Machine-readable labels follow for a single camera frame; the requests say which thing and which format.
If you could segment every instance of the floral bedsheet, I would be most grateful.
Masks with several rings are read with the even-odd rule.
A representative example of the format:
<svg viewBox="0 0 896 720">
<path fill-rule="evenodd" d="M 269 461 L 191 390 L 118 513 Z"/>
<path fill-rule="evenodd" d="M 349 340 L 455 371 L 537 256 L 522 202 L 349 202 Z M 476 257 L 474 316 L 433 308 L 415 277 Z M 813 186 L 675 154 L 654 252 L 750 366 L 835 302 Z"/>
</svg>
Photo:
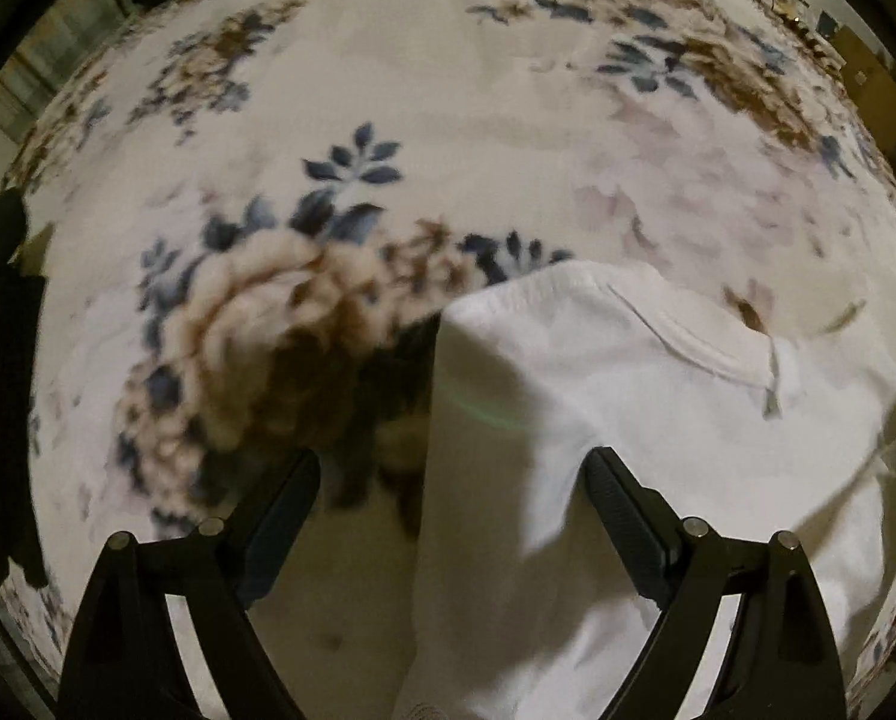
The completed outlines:
<svg viewBox="0 0 896 720">
<path fill-rule="evenodd" d="M 109 533 L 182 533 L 311 445 L 322 500 L 252 619 L 310 717 L 387 717 L 438 311 L 471 290 L 643 260 L 773 334 L 864 295 L 896 355 L 896 181 L 757 0 L 174 0 L 5 180 L 55 225 L 31 418 L 52 582 L 3 596 L 56 673 Z M 853 706 L 894 642 L 886 577 Z"/>
</svg>

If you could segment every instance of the metal screw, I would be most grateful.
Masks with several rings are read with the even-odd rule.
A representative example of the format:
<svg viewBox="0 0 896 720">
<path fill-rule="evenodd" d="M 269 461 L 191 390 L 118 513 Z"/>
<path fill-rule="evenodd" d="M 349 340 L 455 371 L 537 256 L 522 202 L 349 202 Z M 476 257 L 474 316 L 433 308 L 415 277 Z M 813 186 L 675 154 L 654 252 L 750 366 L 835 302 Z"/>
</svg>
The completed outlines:
<svg viewBox="0 0 896 720">
<path fill-rule="evenodd" d="M 797 536 L 791 531 L 780 531 L 778 533 L 778 543 L 785 549 L 797 549 L 801 545 Z"/>
<path fill-rule="evenodd" d="M 224 531 L 224 519 L 218 517 L 208 517 L 199 525 L 202 536 L 218 536 L 221 531 Z"/>
<path fill-rule="evenodd" d="M 125 533 L 125 531 L 112 533 L 112 535 L 109 536 L 109 549 L 125 549 L 125 547 L 127 547 L 130 542 L 131 536 L 128 536 L 128 533 Z"/>
<path fill-rule="evenodd" d="M 694 536 L 695 538 L 701 538 L 701 536 L 707 536 L 708 531 L 708 523 L 705 522 L 700 517 L 685 517 L 682 521 L 682 525 L 685 528 L 685 533 L 688 533 L 689 536 Z"/>
</svg>

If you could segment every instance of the striped curtain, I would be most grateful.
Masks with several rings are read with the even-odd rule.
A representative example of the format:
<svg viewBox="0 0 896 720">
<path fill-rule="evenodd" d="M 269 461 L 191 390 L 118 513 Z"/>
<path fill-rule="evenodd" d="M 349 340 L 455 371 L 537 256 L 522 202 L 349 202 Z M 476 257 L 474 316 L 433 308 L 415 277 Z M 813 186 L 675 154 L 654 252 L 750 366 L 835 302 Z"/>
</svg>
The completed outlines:
<svg viewBox="0 0 896 720">
<path fill-rule="evenodd" d="M 57 0 L 0 72 L 0 129 L 20 143 L 75 70 L 135 11 L 131 0 Z"/>
</svg>

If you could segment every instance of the white cloth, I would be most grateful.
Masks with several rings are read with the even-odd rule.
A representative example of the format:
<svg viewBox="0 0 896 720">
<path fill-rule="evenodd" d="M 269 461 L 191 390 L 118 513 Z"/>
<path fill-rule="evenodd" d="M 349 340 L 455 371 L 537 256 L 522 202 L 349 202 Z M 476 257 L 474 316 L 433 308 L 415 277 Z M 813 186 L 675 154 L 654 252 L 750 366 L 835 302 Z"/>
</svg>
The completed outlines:
<svg viewBox="0 0 896 720">
<path fill-rule="evenodd" d="M 453 304 L 394 716 L 600 716 L 657 619 L 576 485 L 600 445 L 723 536 L 795 531 L 850 678 L 896 570 L 895 438 L 896 364 L 864 310 L 768 338 L 650 266 L 593 263 Z M 680 716 L 703 711 L 729 635 L 720 615 Z"/>
</svg>

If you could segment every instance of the white garment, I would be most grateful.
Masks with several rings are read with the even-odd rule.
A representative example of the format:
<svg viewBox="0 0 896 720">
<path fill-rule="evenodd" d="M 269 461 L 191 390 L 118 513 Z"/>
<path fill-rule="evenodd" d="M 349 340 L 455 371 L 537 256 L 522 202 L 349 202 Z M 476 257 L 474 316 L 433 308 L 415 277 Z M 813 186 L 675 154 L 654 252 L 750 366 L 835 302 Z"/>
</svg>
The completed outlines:
<svg viewBox="0 0 896 720">
<path fill-rule="evenodd" d="M 798 533 L 849 679 L 896 570 L 889 413 L 896 364 L 864 310 L 785 341 L 650 266 L 581 262 L 454 303 L 437 341 L 416 661 L 394 716 L 605 710 L 658 612 L 576 485 L 602 445 L 680 517 L 728 538 Z M 703 711 L 731 616 L 681 717 Z"/>
</svg>

